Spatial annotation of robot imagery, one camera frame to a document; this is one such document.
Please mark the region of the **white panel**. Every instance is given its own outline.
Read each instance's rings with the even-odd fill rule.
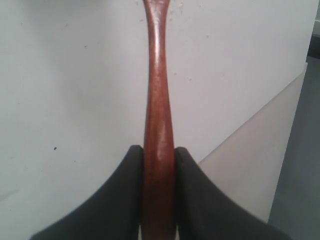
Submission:
[[[266,222],[304,77],[305,72],[200,163],[227,196]]]
[[[172,0],[176,145],[200,161],[299,75],[316,7]],[[0,239],[25,239],[143,143],[147,27],[140,0],[2,0],[0,32]]]

